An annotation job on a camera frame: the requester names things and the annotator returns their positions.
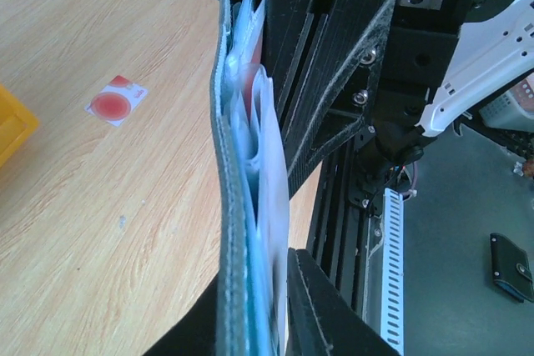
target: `bolt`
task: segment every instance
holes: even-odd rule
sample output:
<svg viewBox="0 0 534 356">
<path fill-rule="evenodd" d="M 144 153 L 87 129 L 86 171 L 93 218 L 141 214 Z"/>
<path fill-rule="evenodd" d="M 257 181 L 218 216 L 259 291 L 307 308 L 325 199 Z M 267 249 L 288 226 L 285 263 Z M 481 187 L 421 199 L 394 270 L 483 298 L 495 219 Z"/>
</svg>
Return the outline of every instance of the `bolt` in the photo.
<svg viewBox="0 0 534 356">
<path fill-rule="evenodd" d="M 352 103 L 355 106 L 363 106 L 369 100 L 369 93 L 366 90 L 359 91 L 352 95 Z"/>
<path fill-rule="evenodd" d="M 376 60 L 376 49 L 372 48 L 362 59 L 361 63 L 364 66 L 368 66 L 374 63 Z"/>
</svg>

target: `wood grain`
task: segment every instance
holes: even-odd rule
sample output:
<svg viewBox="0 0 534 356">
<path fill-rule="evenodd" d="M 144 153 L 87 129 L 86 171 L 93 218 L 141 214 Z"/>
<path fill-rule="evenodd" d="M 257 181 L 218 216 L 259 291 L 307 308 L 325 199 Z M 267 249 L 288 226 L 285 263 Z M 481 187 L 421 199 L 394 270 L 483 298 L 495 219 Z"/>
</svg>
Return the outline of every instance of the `wood grain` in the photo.
<svg viewBox="0 0 534 356">
<path fill-rule="evenodd" d="M 1 353 L 141 354 L 218 269 L 219 6 L 0 5 L 0 82 L 41 121 L 0 169 Z M 117 74 L 149 90 L 119 128 L 83 110 Z M 317 178 L 292 203 L 292 246 L 305 245 Z"/>
</svg>

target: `table surface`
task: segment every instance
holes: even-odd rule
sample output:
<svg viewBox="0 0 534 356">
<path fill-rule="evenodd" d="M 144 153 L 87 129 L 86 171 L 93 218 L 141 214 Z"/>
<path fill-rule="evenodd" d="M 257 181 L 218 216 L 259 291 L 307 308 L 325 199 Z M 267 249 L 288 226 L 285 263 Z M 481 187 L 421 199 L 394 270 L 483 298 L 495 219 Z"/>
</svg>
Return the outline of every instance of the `table surface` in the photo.
<svg viewBox="0 0 534 356">
<path fill-rule="evenodd" d="M 41 122 L 0 168 L 2 354 L 141 354 L 218 270 L 218 3 L 0 9 L 0 82 Z M 83 108 L 118 74 L 149 95 L 116 128 Z M 305 246 L 317 178 L 292 201 L 292 246 Z"/>
</svg>

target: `floor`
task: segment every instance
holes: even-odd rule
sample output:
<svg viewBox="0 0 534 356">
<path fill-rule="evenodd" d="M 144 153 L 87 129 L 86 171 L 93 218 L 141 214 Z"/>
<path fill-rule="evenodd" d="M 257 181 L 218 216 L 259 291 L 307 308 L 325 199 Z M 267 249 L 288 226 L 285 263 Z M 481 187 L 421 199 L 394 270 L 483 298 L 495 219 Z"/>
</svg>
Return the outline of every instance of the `floor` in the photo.
<svg viewBox="0 0 534 356">
<path fill-rule="evenodd" d="M 490 233 L 534 263 L 534 182 L 511 172 L 515 160 L 465 128 L 420 161 L 405 210 L 405 355 L 532 355 L 534 305 L 491 282 Z"/>
</svg>

